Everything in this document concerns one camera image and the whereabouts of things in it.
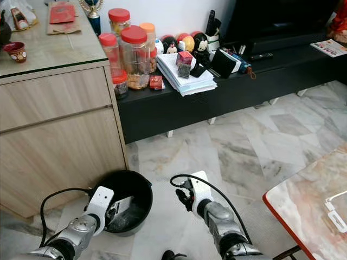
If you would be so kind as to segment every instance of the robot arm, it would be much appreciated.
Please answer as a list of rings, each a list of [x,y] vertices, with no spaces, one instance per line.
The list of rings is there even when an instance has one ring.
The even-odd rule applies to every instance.
[[[207,180],[203,171],[194,173],[193,176]],[[178,199],[187,211],[192,211],[194,215],[204,219],[223,260],[270,260],[249,243],[235,222],[231,210],[213,200],[209,186],[188,178],[181,187],[189,190],[190,197],[182,190],[176,190]]]
[[[72,220],[59,235],[45,246],[29,254],[18,255],[12,260],[76,260],[88,247],[93,236],[105,227],[105,213],[114,193],[105,187],[98,187],[88,204],[87,210],[79,218]]]

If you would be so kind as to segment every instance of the tv stand leg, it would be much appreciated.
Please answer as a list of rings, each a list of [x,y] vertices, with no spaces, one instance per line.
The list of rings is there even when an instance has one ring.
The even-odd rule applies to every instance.
[[[170,130],[166,132],[166,137],[171,138],[174,135],[174,130]]]
[[[210,125],[214,125],[215,124],[215,122],[216,122],[216,117],[214,117],[214,118],[210,118],[209,120],[207,120],[208,121],[208,123],[210,124]]]
[[[276,104],[276,102],[279,100],[279,97],[276,97],[275,99],[272,99],[269,101],[270,105]]]
[[[306,89],[303,89],[303,90],[300,90],[297,92],[297,95],[298,96],[303,96],[305,94],[305,92],[307,91],[307,88]]]

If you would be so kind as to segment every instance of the cabinet drawer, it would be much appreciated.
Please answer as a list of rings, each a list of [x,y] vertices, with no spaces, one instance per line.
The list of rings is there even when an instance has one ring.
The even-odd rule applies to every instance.
[[[0,86],[0,131],[111,104],[102,68]]]
[[[53,192],[92,187],[106,172],[125,168],[112,108],[4,133],[0,144],[0,203],[24,218]],[[47,209],[80,195],[60,194]]]

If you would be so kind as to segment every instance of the black bucket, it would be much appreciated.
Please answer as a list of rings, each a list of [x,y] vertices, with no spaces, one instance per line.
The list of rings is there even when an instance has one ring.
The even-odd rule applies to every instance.
[[[144,220],[148,216],[153,203],[152,184],[141,174],[134,171],[113,171],[100,181],[97,187],[103,186],[114,191],[114,196],[110,205],[121,199],[133,196],[131,205],[135,205],[136,211],[131,208],[124,213],[132,211],[136,214],[135,218],[132,218],[127,223],[122,223],[121,226],[115,226],[109,224],[106,219],[106,226],[104,230],[116,233],[118,236],[131,236],[135,234],[142,225]]]

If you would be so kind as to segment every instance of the television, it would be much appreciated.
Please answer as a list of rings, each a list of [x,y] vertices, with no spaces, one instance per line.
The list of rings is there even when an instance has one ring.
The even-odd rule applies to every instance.
[[[236,0],[225,37],[255,48],[281,48],[322,35],[339,0]]]

